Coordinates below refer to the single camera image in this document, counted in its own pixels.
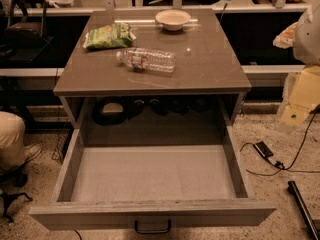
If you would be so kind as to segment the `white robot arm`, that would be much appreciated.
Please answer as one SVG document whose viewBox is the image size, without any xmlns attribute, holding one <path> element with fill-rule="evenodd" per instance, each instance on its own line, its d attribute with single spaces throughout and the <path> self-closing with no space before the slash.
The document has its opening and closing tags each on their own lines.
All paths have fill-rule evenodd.
<svg viewBox="0 0 320 240">
<path fill-rule="evenodd" d="M 294 57 L 306 65 L 320 65 L 320 0 L 301 15 L 295 29 Z"/>
</svg>

